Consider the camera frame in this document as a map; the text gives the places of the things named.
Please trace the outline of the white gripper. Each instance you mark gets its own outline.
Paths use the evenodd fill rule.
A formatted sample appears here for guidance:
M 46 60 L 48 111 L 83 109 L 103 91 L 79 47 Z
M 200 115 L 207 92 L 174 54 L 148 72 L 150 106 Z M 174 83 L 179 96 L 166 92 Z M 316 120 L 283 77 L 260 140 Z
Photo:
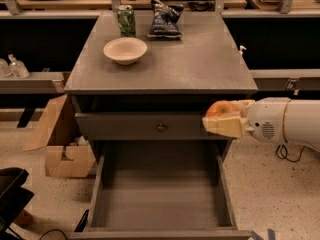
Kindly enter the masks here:
M 226 137 L 240 138 L 249 134 L 261 142 L 284 144 L 284 116 L 289 98 L 264 98 L 233 100 L 232 104 L 240 111 L 240 116 L 203 117 L 202 123 L 207 132 Z

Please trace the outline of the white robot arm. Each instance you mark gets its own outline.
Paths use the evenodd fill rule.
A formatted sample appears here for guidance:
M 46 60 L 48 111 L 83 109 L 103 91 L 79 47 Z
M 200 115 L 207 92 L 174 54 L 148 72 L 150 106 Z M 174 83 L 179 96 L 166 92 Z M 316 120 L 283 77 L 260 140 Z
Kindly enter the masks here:
M 261 142 L 295 143 L 320 151 L 320 101 L 287 97 L 217 101 L 202 118 L 207 132 L 250 135 Z

